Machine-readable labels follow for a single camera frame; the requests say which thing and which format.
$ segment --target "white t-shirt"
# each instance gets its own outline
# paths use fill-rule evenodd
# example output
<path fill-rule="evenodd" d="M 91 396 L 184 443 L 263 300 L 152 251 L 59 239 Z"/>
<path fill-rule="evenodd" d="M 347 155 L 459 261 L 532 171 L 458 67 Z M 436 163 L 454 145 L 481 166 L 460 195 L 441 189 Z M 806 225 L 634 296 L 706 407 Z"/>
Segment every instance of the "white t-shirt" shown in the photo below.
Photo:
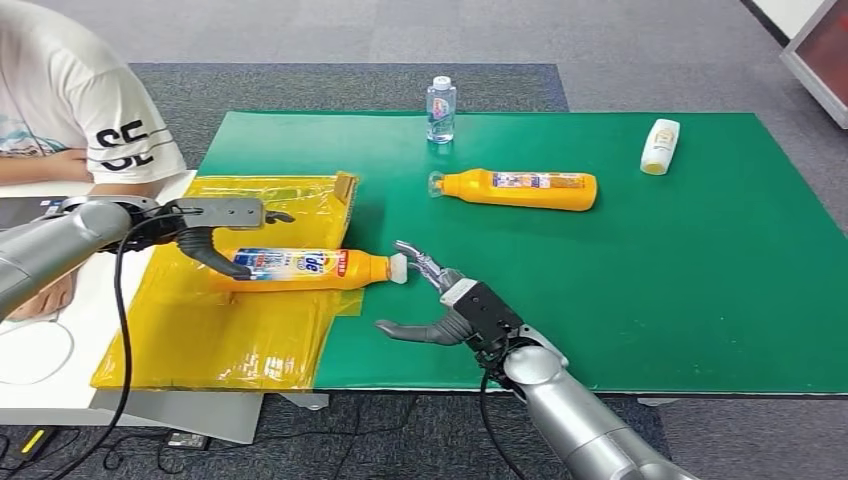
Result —
<path fill-rule="evenodd" d="M 68 148 L 87 149 L 95 183 L 185 170 L 144 86 L 102 40 L 59 13 L 0 0 L 0 157 Z"/>

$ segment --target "laptop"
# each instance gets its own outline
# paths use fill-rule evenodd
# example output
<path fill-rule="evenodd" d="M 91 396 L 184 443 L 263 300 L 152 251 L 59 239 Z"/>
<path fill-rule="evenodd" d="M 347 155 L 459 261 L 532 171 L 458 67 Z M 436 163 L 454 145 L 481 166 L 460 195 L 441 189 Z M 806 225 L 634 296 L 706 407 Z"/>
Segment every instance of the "laptop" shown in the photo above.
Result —
<path fill-rule="evenodd" d="M 29 223 L 42 215 L 59 211 L 68 197 L 0 198 L 0 232 Z"/>

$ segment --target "clear plastic bottle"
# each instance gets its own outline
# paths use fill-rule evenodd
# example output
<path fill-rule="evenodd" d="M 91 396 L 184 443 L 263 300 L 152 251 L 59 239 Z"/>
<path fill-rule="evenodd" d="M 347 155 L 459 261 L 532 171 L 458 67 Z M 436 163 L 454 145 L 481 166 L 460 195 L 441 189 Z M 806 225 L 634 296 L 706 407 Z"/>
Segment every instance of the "clear plastic bottle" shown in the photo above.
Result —
<path fill-rule="evenodd" d="M 453 140 L 456 87 L 450 77 L 436 77 L 427 87 L 427 139 L 434 143 Z"/>

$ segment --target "black cable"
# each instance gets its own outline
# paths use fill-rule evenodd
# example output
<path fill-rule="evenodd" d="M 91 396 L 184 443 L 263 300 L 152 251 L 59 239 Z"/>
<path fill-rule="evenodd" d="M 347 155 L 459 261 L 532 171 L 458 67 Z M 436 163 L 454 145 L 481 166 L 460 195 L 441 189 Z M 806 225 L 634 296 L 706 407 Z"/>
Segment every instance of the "black cable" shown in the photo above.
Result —
<path fill-rule="evenodd" d="M 0 433 L 0 439 L 6 442 L 3 444 L 3 450 L 0 450 L 0 468 L 2 468 L 3 461 L 6 460 L 6 454 L 9 453 L 9 446 L 12 445 L 12 439 L 2 433 Z"/>
<path fill-rule="evenodd" d="M 115 255 L 115 276 L 113 278 L 113 286 L 115 289 L 115 302 L 117 303 L 118 308 L 118 320 L 121 323 L 121 337 L 124 345 L 124 383 L 121 386 L 121 396 L 118 400 L 118 406 L 115 408 L 115 413 L 112 415 L 112 420 L 109 421 L 109 424 L 106 426 L 106 429 L 103 431 L 103 434 L 100 435 L 100 438 L 94 442 L 94 444 L 88 448 L 82 455 L 80 455 L 76 460 L 69 463 L 65 467 L 63 467 L 52 480 L 60 480 L 65 478 L 69 473 L 71 473 L 75 468 L 82 465 L 84 461 L 88 459 L 95 451 L 97 451 L 98 447 L 106 441 L 106 437 L 112 433 L 112 430 L 115 429 L 115 426 L 118 424 L 118 420 L 120 420 L 121 415 L 124 413 L 124 409 L 127 406 L 127 400 L 130 395 L 130 385 L 132 383 L 132 346 L 130 345 L 130 328 L 127 322 L 127 311 L 124 306 L 124 291 L 121 287 L 121 273 L 123 272 L 123 264 L 124 264 L 124 253 L 127 248 L 127 242 L 135 235 L 135 233 L 140 230 L 142 227 L 147 224 L 158 222 L 160 220 L 166 218 L 174 218 L 174 217 L 182 217 L 183 213 L 169 213 L 166 215 L 160 215 L 158 217 L 148 218 L 137 223 L 133 226 L 124 238 L 121 240 L 121 243 L 118 245 L 118 251 Z"/>
<path fill-rule="evenodd" d="M 509 337 L 507 337 L 506 342 L 504 343 L 503 348 L 501 349 L 500 357 L 498 357 L 497 361 L 494 362 L 495 365 L 503 365 L 504 358 L 506 358 L 509 353 Z M 527 480 L 527 477 L 524 476 L 521 469 L 518 468 L 518 465 L 509 458 L 509 455 L 506 454 L 503 447 L 501 446 L 498 439 L 495 437 L 495 431 L 492 429 L 492 422 L 489 420 L 489 410 L 487 408 L 486 402 L 486 387 L 489 385 L 489 379 L 492 376 L 493 366 L 487 367 L 483 372 L 483 378 L 480 380 L 480 417 L 483 418 L 483 426 L 486 427 L 486 433 L 489 434 L 489 438 L 492 440 L 492 445 L 495 446 L 495 450 L 501 455 L 504 462 L 507 464 L 512 473 L 515 474 L 519 480 Z"/>
<path fill-rule="evenodd" d="M 160 442 L 164 442 L 165 438 L 168 436 L 167 433 L 154 433 L 154 434 L 132 434 L 132 435 L 124 435 L 123 437 L 115 440 L 115 443 L 109 445 L 100 445 L 98 448 L 107 448 L 106 455 L 103 456 L 103 460 L 101 461 L 101 465 L 103 466 L 103 470 L 111 471 L 117 470 L 121 468 L 121 465 L 124 463 L 124 459 L 127 456 L 132 455 L 124 455 L 120 451 L 118 451 L 118 447 L 121 446 L 122 443 L 133 440 L 133 439 L 142 439 L 142 440 L 158 440 Z M 110 459 L 115 458 L 116 463 L 110 464 Z"/>
<path fill-rule="evenodd" d="M 498 442 L 498 439 L 495 437 L 495 431 L 492 429 L 492 423 L 489 420 L 489 411 L 486 408 L 486 386 L 489 383 L 490 375 L 491 370 L 486 370 L 485 373 L 483 373 L 483 380 L 480 381 L 480 416 L 483 417 L 483 426 L 486 427 L 486 432 L 489 434 L 492 444 L 495 446 L 495 449 L 501 455 L 504 462 L 506 462 L 509 469 L 512 470 L 512 473 L 514 473 L 520 480 L 527 480 L 527 477 L 524 476 L 524 473 L 521 472 L 518 465 L 509 458 L 509 455 L 507 455 L 503 447 L 501 447 L 500 442 Z"/>
<path fill-rule="evenodd" d="M 270 435 L 270 436 L 267 436 L 267 437 L 259 438 L 255 442 L 253 442 L 252 444 L 229 445 L 229 446 L 224 446 L 224 447 L 221 447 L 221 448 L 214 448 L 214 449 L 210 449 L 210 450 L 206 450 L 206 451 L 192 452 L 193 455 L 191 455 L 188 458 L 188 462 L 184 463 L 179 469 L 167 468 L 167 467 L 165 467 L 165 465 L 163 463 L 163 460 L 164 460 L 163 454 L 165 453 L 166 447 L 167 447 L 167 445 L 165 443 L 165 437 L 167 436 L 166 433 L 165 434 L 147 434 L 147 435 L 138 435 L 138 434 L 125 435 L 125 436 L 119 438 L 118 440 L 116 440 L 114 443 L 109 444 L 109 445 L 101 445 L 99 448 L 108 449 L 106 456 L 103 458 L 103 468 L 105 470 L 108 470 L 108 471 L 114 471 L 114 470 L 119 469 L 121 467 L 121 465 L 123 465 L 124 460 L 128 457 L 150 455 L 150 453 L 135 453 L 135 454 L 123 454 L 123 453 L 121 453 L 117 449 L 125 441 L 130 440 L 130 439 L 134 439 L 134 438 L 150 439 L 150 440 L 161 439 L 162 443 L 157 447 L 156 453 L 155 453 L 156 468 L 160 472 L 162 472 L 166 475 L 179 475 L 181 473 L 185 473 L 189 468 L 193 467 L 194 465 L 196 465 L 199 462 L 202 462 L 202 461 L 207 460 L 209 458 L 214 458 L 214 456 L 216 454 L 220 453 L 220 452 L 227 452 L 227 451 L 231 451 L 231 450 L 242 450 L 242 449 L 252 448 L 252 447 L 255 447 L 257 445 L 262 445 L 264 443 L 273 442 L 273 441 L 277 441 L 277 440 L 289 440 L 289 439 L 292 439 L 292 438 L 297 438 L 297 437 L 302 437 L 302 436 L 307 436 L 307 435 L 327 435 L 327 436 L 338 435 L 338 436 L 346 436 L 346 437 L 354 437 L 354 436 L 364 437 L 364 436 L 367 436 L 367 435 L 375 435 L 375 434 L 380 434 L 380 433 L 387 433 L 387 432 L 393 432 L 393 431 L 397 431 L 397 430 L 403 430 L 409 424 L 409 419 L 412 417 L 412 412 L 415 410 L 415 407 L 417 406 L 417 404 L 418 404 L 418 395 L 415 395 L 413 397 L 412 401 L 410 402 L 409 407 L 407 407 L 406 411 L 404 412 L 403 419 L 401 420 L 401 422 L 398 425 L 393 426 L 393 427 L 376 428 L 374 430 L 367 430 L 365 432 L 361 432 L 361 433 L 357 433 L 357 434 L 354 434 L 354 432 L 346 432 L 346 431 L 308 430 L 308 431 L 305 431 L 305 432 L 288 433 L 288 434 L 280 434 L 280 435 Z"/>
<path fill-rule="evenodd" d="M 68 429 L 61 430 L 59 433 L 61 434 L 62 432 L 74 432 L 74 435 L 73 435 L 73 437 L 71 437 L 70 440 L 63 443 L 62 446 L 60 446 L 60 447 L 58 447 L 54 450 L 51 450 L 50 452 L 45 453 L 44 455 L 39 456 L 38 459 L 35 460 L 35 461 L 26 461 L 25 460 L 25 461 L 22 461 L 15 468 L 5 468 L 5 467 L 0 468 L 0 470 L 5 470 L 5 471 L 8 471 L 8 472 L 11 472 L 3 480 L 10 480 L 12 477 L 17 475 L 18 473 L 20 473 L 20 472 L 22 472 L 22 471 L 24 471 L 24 470 L 26 470 L 30 467 L 34 467 L 36 465 L 39 465 L 41 462 L 43 462 L 47 458 L 49 458 L 49 457 L 61 452 L 62 450 L 68 448 L 69 446 L 71 446 L 71 444 L 73 444 L 74 442 L 77 441 L 77 439 L 80 437 L 80 434 L 82 433 L 82 431 L 79 428 L 68 428 Z"/>
<path fill-rule="evenodd" d="M 345 450 L 344 455 L 342 455 L 342 459 L 339 461 L 339 464 L 336 465 L 336 470 L 333 472 L 333 480 L 338 480 L 339 476 L 342 474 L 342 468 L 344 468 L 345 462 L 347 462 L 347 458 L 350 456 L 350 453 L 353 451 L 353 446 L 356 445 L 356 436 L 359 435 L 359 426 L 362 422 L 362 405 L 365 404 L 365 398 L 359 401 L 359 405 L 356 406 L 356 417 L 353 421 L 353 435 L 350 439 L 350 443 L 347 445 L 347 449 Z"/>

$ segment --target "table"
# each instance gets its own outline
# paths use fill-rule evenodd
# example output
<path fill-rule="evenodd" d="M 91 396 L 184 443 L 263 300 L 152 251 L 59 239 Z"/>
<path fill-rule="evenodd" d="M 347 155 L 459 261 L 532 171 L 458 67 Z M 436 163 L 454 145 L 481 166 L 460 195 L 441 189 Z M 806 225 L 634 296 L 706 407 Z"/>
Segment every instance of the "table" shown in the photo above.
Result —
<path fill-rule="evenodd" d="M 175 177 L 158 200 L 180 196 L 193 177 L 194 172 Z M 90 188 L 83 183 L 47 182 L 0 187 L 0 197 L 84 195 Z M 123 287 L 127 305 L 151 253 L 148 249 L 125 256 Z M 70 358 L 58 372 L 34 385 L 0 384 L 0 424 L 106 425 L 111 420 L 120 393 L 96 390 L 89 381 L 119 328 L 111 281 L 113 270 L 114 256 L 106 253 L 94 255 L 80 268 L 74 300 L 58 316 L 58 322 L 74 339 Z M 12 327 L 10 322 L 0 323 L 0 333 Z M 0 372 L 3 368 L 21 365 L 0 365 Z M 250 443 L 261 403 L 262 395 L 258 393 L 132 392 L 120 424 L 166 426 Z"/>
<path fill-rule="evenodd" d="M 666 176 L 639 171 L 659 118 L 681 122 Z M 231 112 L 199 175 L 361 177 L 346 246 L 417 244 L 491 285 L 598 392 L 848 392 L 848 249 L 753 114 L 467 114 L 452 144 L 415 113 Z M 431 199 L 432 170 L 578 171 L 585 213 Z M 473 389 L 464 347 L 391 341 L 379 318 L 441 314 L 426 282 L 368 288 L 336 318 L 315 388 Z"/>

